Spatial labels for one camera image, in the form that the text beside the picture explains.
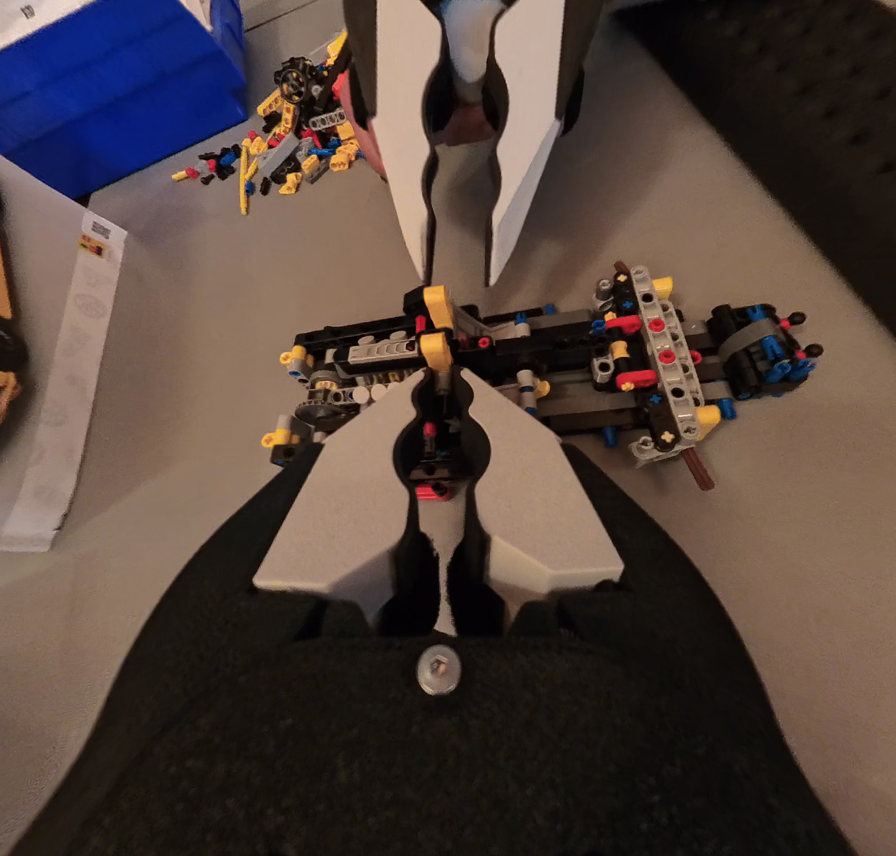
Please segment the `person's right hand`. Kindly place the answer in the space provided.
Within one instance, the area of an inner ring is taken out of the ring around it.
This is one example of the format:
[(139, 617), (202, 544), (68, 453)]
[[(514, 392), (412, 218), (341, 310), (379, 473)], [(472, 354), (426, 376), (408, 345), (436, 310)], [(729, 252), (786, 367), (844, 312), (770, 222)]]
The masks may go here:
[[(367, 128), (352, 124), (365, 160), (379, 178), (388, 182), (385, 164), (375, 138), (373, 120), (368, 121)], [(434, 142), (437, 146), (448, 147), (475, 144), (491, 139), (495, 133), (480, 103), (456, 100), (447, 124), (435, 134)]]

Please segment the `brick-built toy car chassis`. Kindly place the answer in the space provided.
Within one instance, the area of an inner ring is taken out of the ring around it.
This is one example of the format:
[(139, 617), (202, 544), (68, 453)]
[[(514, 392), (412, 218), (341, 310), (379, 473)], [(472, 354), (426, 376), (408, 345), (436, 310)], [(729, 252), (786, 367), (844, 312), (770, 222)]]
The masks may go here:
[(673, 290), (671, 277), (618, 262), (597, 281), (588, 309), (546, 304), (482, 316), (444, 286), (420, 286), (405, 294), (397, 316), (296, 335), (279, 361), (304, 393), (262, 447), (284, 467), (428, 369), (435, 395), (409, 480), (420, 501), (448, 501), (470, 469), (447, 371), (469, 369), (555, 434), (599, 434), (610, 448), (620, 433), (636, 432), (629, 449), (638, 467), (682, 457), (698, 487), (711, 491), (697, 444), (736, 418), (737, 402), (798, 389), (824, 349), (799, 342), (802, 312), (725, 303), (691, 323)]

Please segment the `grey desk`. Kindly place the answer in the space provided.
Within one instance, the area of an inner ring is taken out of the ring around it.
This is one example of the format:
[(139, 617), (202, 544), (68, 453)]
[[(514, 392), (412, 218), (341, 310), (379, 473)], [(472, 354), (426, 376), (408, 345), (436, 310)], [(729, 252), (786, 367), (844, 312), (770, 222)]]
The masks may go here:
[[(98, 191), (129, 233), (70, 513), (50, 552), (2, 556), (2, 853), (64, 777), (151, 611), (266, 484), (260, 439), (295, 404), (299, 330), (383, 316), (416, 285), (369, 167), (239, 217), (226, 186), (170, 181), (204, 147)], [(571, 309), (617, 260), (670, 274), (705, 317), (755, 295), (807, 313), (804, 390), (746, 404), (700, 454), (633, 469), (573, 442), (679, 542), (745, 638), (803, 770), (861, 854), (894, 854), (894, 342), (620, 24), (589, 58), (499, 285), (476, 237), (487, 150), (442, 154), (437, 273), (483, 309)]]

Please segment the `pile of loose bricks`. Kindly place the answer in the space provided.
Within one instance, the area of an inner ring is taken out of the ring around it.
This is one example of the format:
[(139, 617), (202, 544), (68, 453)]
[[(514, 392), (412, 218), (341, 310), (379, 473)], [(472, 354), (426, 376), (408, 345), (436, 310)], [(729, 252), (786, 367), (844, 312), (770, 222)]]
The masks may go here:
[(364, 160), (341, 101), (350, 62), (346, 30), (309, 56), (281, 61), (273, 70), (273, 90), (256, 106), (242, 140), (199, 154), (173, 173), (172, 181), (195, 181), (206, 188), (232, 181), (238, 186), (239, 212), (246, 217), (258, 197), (294, 195), (304, 183)]

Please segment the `blue storage bin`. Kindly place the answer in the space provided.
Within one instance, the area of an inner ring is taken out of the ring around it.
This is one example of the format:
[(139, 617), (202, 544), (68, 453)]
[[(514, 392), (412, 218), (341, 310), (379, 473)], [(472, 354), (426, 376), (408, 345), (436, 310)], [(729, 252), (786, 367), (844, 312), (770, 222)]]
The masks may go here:
[(96, 0), (2, 48), (2, 156), (80, 197), (248, 117), (240, 0)]

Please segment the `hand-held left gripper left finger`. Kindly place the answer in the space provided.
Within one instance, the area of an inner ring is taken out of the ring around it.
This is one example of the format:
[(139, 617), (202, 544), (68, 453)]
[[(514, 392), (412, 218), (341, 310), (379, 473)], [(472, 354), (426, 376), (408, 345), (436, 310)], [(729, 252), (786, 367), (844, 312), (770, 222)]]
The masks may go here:
[(438, 558), (420, 529), (404, 469), (416, 459), (418, 370), (289, 464), (302, 485), (253, 577), (261, 591), (357, 604), (388, 636), (433, 631), (440, 606)]

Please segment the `toy car instruction booklet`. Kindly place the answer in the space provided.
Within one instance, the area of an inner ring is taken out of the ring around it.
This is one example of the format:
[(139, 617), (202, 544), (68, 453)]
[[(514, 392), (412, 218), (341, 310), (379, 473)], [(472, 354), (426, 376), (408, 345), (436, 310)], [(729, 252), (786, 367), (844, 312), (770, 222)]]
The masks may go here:
[(127, 233), (1, 160), (2, 552), (48, 551), (73, 499)]

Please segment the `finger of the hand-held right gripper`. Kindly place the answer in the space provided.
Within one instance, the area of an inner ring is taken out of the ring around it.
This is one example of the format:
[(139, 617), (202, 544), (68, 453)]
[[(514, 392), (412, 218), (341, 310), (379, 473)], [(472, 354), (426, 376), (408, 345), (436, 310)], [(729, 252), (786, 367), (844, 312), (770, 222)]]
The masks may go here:
[(420, 0), (376, 0), (375, 138), (401, 235), (420, 281), (432, 277), (434, 143), (427, 98), (442, 62), (442, 26)]
[(487, 284), (497, 284), (521, 234), (561, 129), (556, 90), (566, 0), (517, 0), (496, 21), (492, 58), (507, 92), (495, 159)]

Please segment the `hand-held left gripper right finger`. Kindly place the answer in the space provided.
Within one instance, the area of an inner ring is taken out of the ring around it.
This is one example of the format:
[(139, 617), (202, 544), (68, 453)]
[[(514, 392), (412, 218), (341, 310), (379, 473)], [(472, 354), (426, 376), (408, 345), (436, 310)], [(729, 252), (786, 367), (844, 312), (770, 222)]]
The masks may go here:
[(561, 439), (469, 369), (454, 370), (469, 467), (450, 560), (461, 637), (500, 636), (528, 603), (619, 582), (623, 561)]

